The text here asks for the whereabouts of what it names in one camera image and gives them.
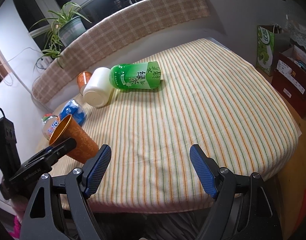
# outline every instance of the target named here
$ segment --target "striped tablecloth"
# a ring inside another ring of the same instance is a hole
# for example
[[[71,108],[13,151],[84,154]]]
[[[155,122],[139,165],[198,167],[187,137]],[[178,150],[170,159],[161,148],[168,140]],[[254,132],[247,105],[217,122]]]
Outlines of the striped tablecloth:
[[[293,118],[271,85],[233,52],[200,39],[159,52],[155,90],[114,90],[107,106],[87,112],[83,129],[112,148],[112,160],[96,194],[94,212],[179,212],[208,207],[189,160],[199,144],[236,174],[276,174],[298,143]],[[39,149],[47,146],[43,139]],[[81,164],[65,156],[52,176]],[[63,207],[68,203],[62,198]]]

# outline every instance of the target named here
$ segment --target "blue gripper pad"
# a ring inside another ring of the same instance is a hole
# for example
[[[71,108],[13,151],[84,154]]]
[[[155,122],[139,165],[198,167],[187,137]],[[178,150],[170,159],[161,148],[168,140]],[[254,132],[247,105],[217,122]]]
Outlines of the blue gripper pad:
[[[194,145],[190,148],[190,159],[205,193],[210,194],[212,198],[215,198],[218,192],[215,188],[214,175],[211,173],[209,167]]]
[[[111,147],[107,146],[102,152],[101,156],[98,158],[97,162],[94,164],[93,169],[87,176],[86,187],[84,191],[84,195],[87,198],[96,193],[104,176],[104,173],[106,172],[106,169],[111,161],[111,155]]]

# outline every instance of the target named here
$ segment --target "plaid cloth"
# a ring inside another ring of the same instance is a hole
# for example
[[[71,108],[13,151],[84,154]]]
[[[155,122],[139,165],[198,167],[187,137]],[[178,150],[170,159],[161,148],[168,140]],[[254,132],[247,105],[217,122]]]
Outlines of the plaid cloth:
[[[75,97],[87,112],[82,128],[99,146],[112,148],[99,189],[89,199],[94,212],[180,212],[211,205],[189,160],[193,144],[220,167],[241,175],[256,171],[264,179],[289,160],[298,143],[295,122],[248,62],[206,39],[140,62],[154,60],[163,79],[155,90],[114,90],[101,108]],[[47,145],[42,139],[37,150]],[[81,166],[64,156],[51,175]]]
[[[79,73],[113,52],[164,28],[209,15],[205,0],[143,0],[105,18],[72,42],[33,84],[47,103]]]

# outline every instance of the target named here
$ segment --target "blue plastic package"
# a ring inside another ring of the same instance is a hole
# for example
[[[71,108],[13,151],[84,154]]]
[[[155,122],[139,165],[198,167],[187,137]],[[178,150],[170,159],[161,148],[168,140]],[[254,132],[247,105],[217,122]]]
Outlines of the blue plastic package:
[[[64,117],[66,117],[68,114],[72,114],[74,120],[82,126],[85,118],[86,113],[81,105],[79,105],[74,99],[71,99],[69,102],[66,103],[63,110],[59,114],[59,117],[61,121]]]

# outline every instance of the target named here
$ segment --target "wooden floor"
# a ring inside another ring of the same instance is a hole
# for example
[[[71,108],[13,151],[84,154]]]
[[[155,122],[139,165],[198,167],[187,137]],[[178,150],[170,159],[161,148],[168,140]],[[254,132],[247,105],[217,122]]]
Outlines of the wooden floor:
[[[258,71],[271,82],[272,77],[267,76],[261,70]],[[302,132],[294,155],[277,176],[267,182],[268,191],[279,213],[285,240],[294,230],[306,188],[306,117],[300,118],[288,101],[281,94],[279,95]]]

